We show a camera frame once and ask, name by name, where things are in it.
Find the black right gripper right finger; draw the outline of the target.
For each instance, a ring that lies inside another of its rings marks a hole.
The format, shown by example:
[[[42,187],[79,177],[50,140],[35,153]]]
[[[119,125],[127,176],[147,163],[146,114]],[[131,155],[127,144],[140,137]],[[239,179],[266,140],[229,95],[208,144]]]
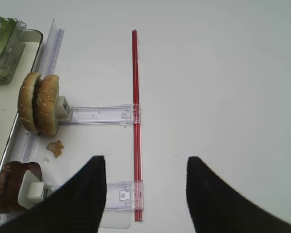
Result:
[[[187,162],[186,198],[197,233],[291,233],[291,224],[239,194],[197,156]]]

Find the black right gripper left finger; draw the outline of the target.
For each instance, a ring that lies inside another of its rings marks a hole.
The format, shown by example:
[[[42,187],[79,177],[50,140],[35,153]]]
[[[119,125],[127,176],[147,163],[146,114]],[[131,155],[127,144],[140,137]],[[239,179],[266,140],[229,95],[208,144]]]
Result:
[[[105,158],[93,156],[46,200],[0,226],[0,233],[96,233],[107,195]]]

